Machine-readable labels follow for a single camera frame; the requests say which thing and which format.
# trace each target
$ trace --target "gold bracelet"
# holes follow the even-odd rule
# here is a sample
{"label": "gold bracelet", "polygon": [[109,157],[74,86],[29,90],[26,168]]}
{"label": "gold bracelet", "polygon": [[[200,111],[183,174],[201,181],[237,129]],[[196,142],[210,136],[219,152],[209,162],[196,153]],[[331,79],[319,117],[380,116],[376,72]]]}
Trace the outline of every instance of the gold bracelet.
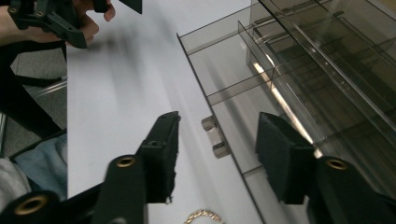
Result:
{"label": "gold bracelet", "polygon": [[189,217],[184,222],[184,224],[190,224],[190,223],[192,223],[192,221],[194,219],[196,219],[198,217],[210,217],[219,223],[225,224],[225,222],[223,222],[221,220],[221,217],[219,215],[217,215],[216,213],[209,211],[209,210],[198,210],[198,211],[192,213],[191,215],[189,215]]}

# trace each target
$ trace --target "white fabric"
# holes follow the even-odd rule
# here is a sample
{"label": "white fabric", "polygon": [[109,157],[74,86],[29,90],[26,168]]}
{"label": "white fabric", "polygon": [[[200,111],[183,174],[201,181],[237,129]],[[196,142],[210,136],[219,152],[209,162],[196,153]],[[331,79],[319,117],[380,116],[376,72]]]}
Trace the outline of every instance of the white fabric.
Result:
{"label": "white fabric", "polygon": [[8,203],[30,192],[26,175],[9,159],[0,159],[0,212]]}

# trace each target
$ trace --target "person's leg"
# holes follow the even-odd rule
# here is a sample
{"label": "person's leg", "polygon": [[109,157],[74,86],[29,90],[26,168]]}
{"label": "person's leg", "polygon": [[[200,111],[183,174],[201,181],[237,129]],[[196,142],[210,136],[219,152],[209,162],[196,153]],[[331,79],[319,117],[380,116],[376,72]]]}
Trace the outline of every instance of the person's leg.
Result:
{"label": "person's leg", "polygon": [[8,64],[12,57],[15,55],[0,57],[0,111],[41,138],[59,132],[61,128],[16,80]]}

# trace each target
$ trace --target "jewelry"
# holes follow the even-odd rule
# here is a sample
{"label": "jewelry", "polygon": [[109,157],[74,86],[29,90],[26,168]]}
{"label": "jewelry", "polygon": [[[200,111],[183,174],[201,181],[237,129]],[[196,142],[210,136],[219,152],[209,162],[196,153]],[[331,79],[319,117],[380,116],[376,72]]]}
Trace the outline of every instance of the jewelry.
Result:
{"label": "jewelry", "polygon": [[219,215],[217,215],[216,213],[209,211],[209,210],[198,210],[194,213],[191,213],[191,215],[189,215],[189,217],[187,218],[187,220],[184,222],[184,224],[190,224],[192,223],[192,221],[198,217],[210,217],[213,220],[225,224],[225,222],[223,222],[221,220],[221,217]]}

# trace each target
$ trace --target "white table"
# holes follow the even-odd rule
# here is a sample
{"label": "white table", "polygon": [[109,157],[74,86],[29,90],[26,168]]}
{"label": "white table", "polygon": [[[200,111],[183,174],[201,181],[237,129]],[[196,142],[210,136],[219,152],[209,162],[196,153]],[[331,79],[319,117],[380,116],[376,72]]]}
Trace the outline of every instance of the white table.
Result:
{"label": "white table", "polygon": [[[108,163],[134,154],[161,114],[179,111],[172,204],[149,206],[149,223],[183,223],[211,209],[227,223],[262,223],[232,158],[215,159],[201,119],[210,115],[177,40],[250,0],[144,0],[143,15],[114,1],[116,18],[88,50],[68,49],[69,197],[103,181]],[[197,223],[208,223],[202,218]]]}

